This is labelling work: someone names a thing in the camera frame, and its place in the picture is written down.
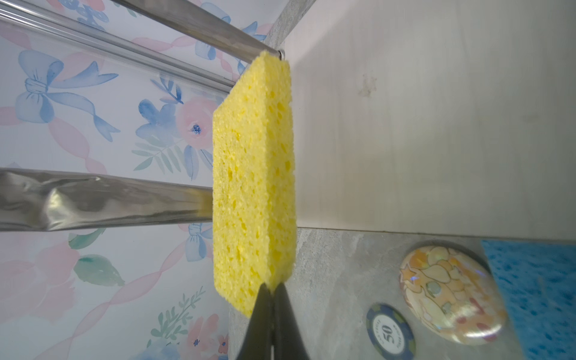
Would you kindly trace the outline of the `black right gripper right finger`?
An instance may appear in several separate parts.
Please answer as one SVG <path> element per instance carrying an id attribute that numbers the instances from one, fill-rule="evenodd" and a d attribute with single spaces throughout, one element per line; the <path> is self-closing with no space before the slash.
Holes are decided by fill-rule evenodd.
<path id="1" fill-rule="evenodd" d="M 275 360 L 309 360 L 284 283 L 273 295 L 273 352 Z"/>

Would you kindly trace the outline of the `bright yellow cellulose sponge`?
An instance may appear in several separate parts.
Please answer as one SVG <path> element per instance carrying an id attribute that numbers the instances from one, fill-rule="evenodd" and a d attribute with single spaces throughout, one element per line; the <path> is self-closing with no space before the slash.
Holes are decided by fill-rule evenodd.
<path id="1" fill-rule="evenodd" d="M 295 263 L 291 103 L 290 65 L 263 52 L 213 115 L 214 286 L 245 316 Z"/>

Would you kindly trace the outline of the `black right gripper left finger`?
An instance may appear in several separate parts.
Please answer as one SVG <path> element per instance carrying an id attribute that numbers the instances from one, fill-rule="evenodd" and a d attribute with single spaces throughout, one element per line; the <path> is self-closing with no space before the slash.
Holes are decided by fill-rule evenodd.
<path id="1" fill-rule="evenodd" d="M 272 358 L 273 304 L 272 294 L 263 283 L 259 288 L 237 360 L 270 360 Z"/>

